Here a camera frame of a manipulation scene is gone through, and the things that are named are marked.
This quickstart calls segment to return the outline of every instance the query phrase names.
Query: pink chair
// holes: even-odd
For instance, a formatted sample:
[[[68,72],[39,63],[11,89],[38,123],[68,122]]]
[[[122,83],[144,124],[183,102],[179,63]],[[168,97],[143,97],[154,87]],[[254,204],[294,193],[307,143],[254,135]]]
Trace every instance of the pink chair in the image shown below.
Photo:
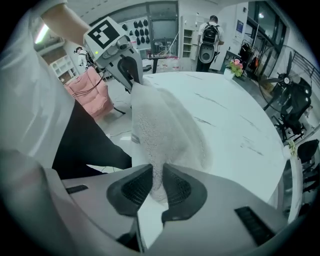
[[[89,67],[64,87],[95,120],[102,118],[114,108],[108,94],[108,86],[93,67]]]

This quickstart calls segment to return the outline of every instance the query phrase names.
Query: black hair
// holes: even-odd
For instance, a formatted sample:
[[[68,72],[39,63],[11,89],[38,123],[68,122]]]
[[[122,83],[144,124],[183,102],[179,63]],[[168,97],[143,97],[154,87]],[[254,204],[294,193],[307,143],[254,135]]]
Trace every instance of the black hair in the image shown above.
[[[79,49],[82,49],[82,47],[78,46],[77,48],[75,48],[75,50],[73,51],[73,53],[75,54]]]
[[[210,16],[210,21],[213,21],[215,23],[218,23],[218,17],[215,15]]]

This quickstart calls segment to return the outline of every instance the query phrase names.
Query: fluorescent light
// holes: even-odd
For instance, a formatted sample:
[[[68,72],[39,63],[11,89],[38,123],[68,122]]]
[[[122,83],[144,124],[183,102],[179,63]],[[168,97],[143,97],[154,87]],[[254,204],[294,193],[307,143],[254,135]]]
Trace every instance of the fluorescent light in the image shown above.
[[[48,30],[49,30],[48,26],[46,24],[43,24],[39,34],[37,35],[37,37],[35,39],[36,44],[39,44],[44,39]]]

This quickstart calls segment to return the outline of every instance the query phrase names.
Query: towel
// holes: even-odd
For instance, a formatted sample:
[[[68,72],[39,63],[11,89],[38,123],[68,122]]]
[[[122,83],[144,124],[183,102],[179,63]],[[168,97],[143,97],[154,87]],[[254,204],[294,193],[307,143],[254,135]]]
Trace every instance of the towel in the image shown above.
[[[162,184],[165,163],[206,172],[212,154],[205,137],[191,114],[169,91],[134,83],[131,91],[133,137],[142,145],[153,166],[150,195],[159,203],[167,202]]]

